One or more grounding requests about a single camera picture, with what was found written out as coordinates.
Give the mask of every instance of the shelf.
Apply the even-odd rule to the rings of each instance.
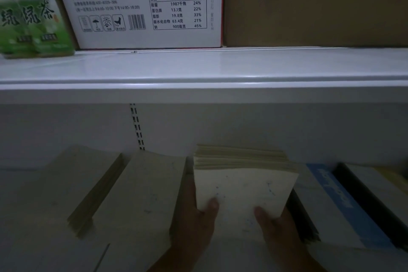
[[[227,48],[0,59],[0,103],[406,103],[408,49]]]

